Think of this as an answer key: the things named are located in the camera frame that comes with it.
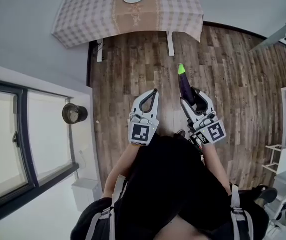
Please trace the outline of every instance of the person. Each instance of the person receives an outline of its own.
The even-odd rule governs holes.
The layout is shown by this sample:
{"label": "person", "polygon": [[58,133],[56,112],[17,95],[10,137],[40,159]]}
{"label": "person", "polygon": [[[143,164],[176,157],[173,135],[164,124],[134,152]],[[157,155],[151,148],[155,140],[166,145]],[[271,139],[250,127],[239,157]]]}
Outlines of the person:
{"label": "person", "polygon": [[[228,176],[213,144],[202,153],[204,163],[184,131],[155,134],[148,146],[129,144],[107,177],[102,199],[83,211],[71,239],[85,239],[87,218],[111,205],[118,175],[126,177],[127,186],[114,206],[117,240],[234,239]],[[254,202],[261,190],[255,197],[254,192],[240,195],[240,206],[251,215],[254,239],[261,240],[268,216]],[[99,231],[108,234],[104,226]]]}

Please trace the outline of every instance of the window frame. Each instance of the window frame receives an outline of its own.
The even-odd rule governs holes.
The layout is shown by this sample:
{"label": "window frame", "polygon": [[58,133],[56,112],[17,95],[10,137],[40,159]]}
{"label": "window frame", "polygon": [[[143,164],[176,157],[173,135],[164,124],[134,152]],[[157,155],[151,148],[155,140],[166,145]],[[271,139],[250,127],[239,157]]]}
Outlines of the window frame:
{"label": "window frame", "polygon": [[[75,156],[72,149],[73,146],[70,139],[69,146],[72,162],[48,175],[45,179],[37,179],[28,132],[27,98],[29,89],[33,90],[32,88],[0,81],[0,92],[14,94],[17,96],[17,101],[14,104],[17,116],[17,140],[27,178],[26,184],[0,197],[0,220],[35,199],[79,168],[78,164],[75,162]],[[65,97],[46,91],[40,92]],[[69,136],[71,136],[71,128],[69,127],[68,129]]]}

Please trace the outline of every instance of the table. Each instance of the table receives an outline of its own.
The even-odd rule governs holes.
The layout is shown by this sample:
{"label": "table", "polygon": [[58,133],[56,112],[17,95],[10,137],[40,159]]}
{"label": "table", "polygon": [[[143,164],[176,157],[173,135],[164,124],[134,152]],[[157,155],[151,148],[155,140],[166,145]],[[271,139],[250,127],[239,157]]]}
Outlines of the table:
{"label": "table", "polygon": [[101,61],[103,38],[135,31],[166,31],[169,55],[173,56],[173,31],[199,41],[202,25],[198,0],[63,0],[52,34],[66,48],[97,40]]}

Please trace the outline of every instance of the table leg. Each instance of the table leg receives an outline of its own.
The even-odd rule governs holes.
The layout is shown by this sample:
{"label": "table leg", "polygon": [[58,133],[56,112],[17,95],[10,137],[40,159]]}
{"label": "table leg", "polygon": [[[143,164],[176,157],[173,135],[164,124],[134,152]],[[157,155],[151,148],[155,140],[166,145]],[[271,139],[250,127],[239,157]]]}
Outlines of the table leg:
{"label": "table leg", "polygon": [[103,54],[103,38],[97,40],[97,62],[102,62],[102,54]]}
{"label": "table leg", "polygon": [[167,31],[166,33],[167,33],[168,55],[174,56],[174,46],[173,46],[173,39],[172,39],[173,31]]}

